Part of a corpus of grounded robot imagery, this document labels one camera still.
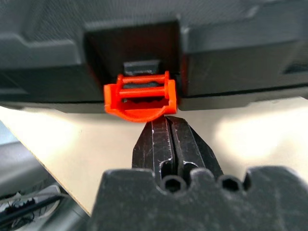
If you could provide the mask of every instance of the beige tabletop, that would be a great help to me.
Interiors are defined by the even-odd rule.
[[[253,103],[244,108],[177,114],[211,146],[225,174],[284,165],[308,181],[308,101]],[[130,168],[144,124],[106,114],[65,114],[0,107],[0,120],[90,214],[102,173]]]

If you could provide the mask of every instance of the orange plastic latch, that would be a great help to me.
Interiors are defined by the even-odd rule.
[[[129,88],[125,85],[154,87]],[[104,86],[105,111],[132,122],[148,122],[165,114],[177,112],[175,81],[169,72],[163,75],[124,77],[118,75],[116,84]]]

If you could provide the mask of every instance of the red plastic clip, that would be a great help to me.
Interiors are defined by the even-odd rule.
[[[157,86],[124,88],[126,85],[142,86],[149,83]],[[175,89],[175,81],[169,79],[168,71],[163,75],[118,75],[116,84],[104,86],[105,111],[132,122],[152,121],[162,115],[177,112]]]

